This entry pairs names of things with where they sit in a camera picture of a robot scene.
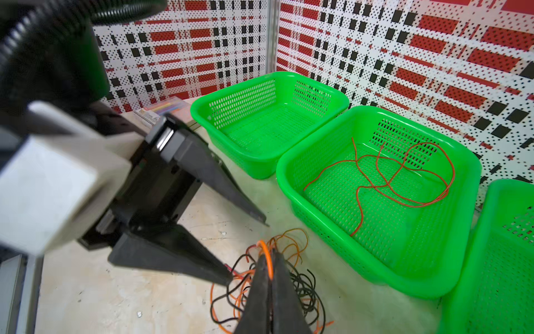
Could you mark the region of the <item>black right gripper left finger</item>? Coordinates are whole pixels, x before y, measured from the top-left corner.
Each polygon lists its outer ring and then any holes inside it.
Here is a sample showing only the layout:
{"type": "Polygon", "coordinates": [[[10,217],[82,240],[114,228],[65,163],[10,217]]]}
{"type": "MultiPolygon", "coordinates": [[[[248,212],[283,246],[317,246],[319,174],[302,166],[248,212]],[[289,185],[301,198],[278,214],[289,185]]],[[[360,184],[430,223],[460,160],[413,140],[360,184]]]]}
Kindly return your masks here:
{"type": "Polygon", "coordinates": [[[268,334],[271,331],[271,280],[265,256],[260,256],[244,313],[234,334],[268,334]]]}

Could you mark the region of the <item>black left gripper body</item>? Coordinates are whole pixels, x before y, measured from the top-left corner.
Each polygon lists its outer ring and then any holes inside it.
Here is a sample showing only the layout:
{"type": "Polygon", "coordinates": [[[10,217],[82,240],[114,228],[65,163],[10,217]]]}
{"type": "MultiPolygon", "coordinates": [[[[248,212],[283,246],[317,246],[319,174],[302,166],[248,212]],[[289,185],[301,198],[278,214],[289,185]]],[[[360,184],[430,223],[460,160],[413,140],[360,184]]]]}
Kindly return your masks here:
{"type": "Polygon", "coordinates": [[[77,241],[85,249],[113,247],[126,232],[175,225],[202,182],[161,157],[170,137],[187,125],[174,116],[160,118],[131,158],[132,170],[107,209],[77,241]]]}

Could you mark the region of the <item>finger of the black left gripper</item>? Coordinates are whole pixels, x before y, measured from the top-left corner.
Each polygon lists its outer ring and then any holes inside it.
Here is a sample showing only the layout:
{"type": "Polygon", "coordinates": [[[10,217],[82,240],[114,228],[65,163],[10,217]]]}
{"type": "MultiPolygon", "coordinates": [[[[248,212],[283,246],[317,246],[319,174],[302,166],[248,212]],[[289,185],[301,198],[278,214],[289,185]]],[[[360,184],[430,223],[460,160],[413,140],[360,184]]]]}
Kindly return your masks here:
{"type": "Polygon", "coordinates": [[[160,122],[160,155],[211,187],[254,220],[266,225],[266,215],[245,195],[222,159],[182,121],[160,122]]]}
{"type": "Polygon", "coordinates": [[[228,285],[230,270],[186,228],[126,231],[108,261],[116,267],[183,274],[217,285],[228,285]]]}

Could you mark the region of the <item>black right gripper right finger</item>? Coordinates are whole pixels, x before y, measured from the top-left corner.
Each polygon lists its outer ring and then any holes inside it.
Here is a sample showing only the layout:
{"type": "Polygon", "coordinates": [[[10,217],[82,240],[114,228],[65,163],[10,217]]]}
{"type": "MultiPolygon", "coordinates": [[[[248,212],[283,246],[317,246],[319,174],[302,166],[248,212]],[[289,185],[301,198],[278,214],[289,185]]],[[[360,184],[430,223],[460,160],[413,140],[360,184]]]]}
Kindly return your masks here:
{"type": "Polygon", "coordinates": [[[285,259],[276,250],[273,252],[272,302],[274,334],[312,334],[305,321],[300,299],[293,287],[285,259]]]}

